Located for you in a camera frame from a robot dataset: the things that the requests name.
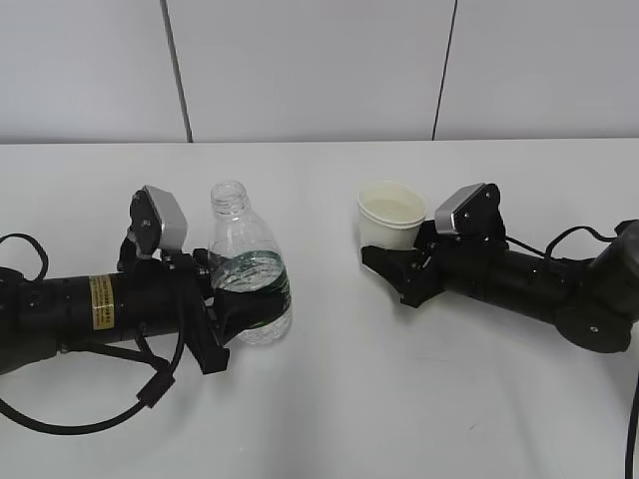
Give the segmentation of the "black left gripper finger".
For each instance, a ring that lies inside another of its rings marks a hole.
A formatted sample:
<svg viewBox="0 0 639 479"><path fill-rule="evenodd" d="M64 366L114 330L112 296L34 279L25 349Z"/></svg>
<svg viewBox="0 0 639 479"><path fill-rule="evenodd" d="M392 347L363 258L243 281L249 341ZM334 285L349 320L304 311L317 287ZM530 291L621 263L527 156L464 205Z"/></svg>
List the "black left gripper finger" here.
<svg viewBox="0 0 639 479"><path fill-rule="evenodd" d="M193 250L193 265L195 278L200 290L212 290L212 267L210 253L206 248Z"/></svg>
<svg viewBox="0 0 639 479"><path fill-rule="evenodd" d="M235 292L217 289L213 308L222 325L223 344L245 330L261 328L285 314L291 306L287 292Z"/></svg>

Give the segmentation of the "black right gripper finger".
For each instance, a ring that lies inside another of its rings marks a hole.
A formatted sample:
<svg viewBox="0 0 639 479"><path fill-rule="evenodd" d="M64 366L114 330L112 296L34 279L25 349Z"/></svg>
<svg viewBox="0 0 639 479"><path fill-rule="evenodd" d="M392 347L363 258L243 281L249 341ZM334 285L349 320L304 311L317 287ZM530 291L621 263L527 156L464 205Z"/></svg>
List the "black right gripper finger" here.
<svg viewBox="0 0 639 479"><path fill-rule="evenodd" d="M416 249L430 249L430 245L435 242L434 220L424 221L417 233L413 247Z"/></svg>
<svg viewBox="0 0 639 479"><path fill-rule="evenodd" d="M362 263L380 275L403 298L419 296L420 267L424 253L418 249L395 250L368 245L360 249Z"/></svg>

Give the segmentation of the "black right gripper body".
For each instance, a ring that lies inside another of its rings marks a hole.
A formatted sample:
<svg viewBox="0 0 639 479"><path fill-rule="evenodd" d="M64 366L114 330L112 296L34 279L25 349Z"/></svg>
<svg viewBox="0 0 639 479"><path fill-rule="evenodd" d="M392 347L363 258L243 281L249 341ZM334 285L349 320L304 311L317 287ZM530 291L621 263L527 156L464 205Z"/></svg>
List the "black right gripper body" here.
<svg viewBox="0 0 639 479"><path fill-rule="evenodd" d="M504 238L442 236L435 231L435 242L424 253L420 267L419 296L400 302L418 307L441 294L453 291L480 298L484 282L494 262L504 253Z"/></svg>

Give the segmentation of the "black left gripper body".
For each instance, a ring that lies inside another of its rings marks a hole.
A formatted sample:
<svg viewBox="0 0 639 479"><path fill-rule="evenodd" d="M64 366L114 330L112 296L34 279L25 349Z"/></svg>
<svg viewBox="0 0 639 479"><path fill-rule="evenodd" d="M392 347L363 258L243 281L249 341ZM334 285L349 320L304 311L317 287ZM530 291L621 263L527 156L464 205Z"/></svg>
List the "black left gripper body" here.
<svg viewBox="0 0 639 479"><path fill-rule="evenodd" d="M124 337L181 331L203 374L227 369L230 351L213 312L213 290L200 290L193 253L163 251L160 258L138 257L127 238L117 273L117 329Z"/></svg>

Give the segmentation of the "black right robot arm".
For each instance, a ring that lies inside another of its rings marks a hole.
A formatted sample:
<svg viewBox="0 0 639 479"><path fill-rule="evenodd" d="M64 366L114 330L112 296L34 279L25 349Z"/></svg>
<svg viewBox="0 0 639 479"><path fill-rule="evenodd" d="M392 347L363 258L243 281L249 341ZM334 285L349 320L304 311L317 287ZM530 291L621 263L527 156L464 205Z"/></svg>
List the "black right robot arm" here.
<svg viewBox="0 0 639 479"><path fill-rule="evenodd" d="M628 349L638 321L638 224L626 221L595 258L555 258L509 248L504 235L445 236L422 224L413 248L361 249L365 266L418 308L445 291L553 325L599 353Z"/></svg>

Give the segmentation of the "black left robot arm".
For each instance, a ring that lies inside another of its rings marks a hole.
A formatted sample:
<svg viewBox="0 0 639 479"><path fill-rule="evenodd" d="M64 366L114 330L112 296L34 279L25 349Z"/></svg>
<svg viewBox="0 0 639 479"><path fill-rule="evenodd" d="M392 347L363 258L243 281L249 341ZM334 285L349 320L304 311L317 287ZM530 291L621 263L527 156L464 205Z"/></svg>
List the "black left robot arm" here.
<svg viewBox="0 0 639 479"><path fill-rule="evenodd" d="M209 261L203 248L136 255L124 240L115 273L27 279L1 270L1 370L11 372L63 351L95 352L145 362L146 337L177 333L205 374L227 369L226 345L240 333L279 319L291 304L288 276L277 269L256 286L211 284L230 277L242 258Z"/></svg>

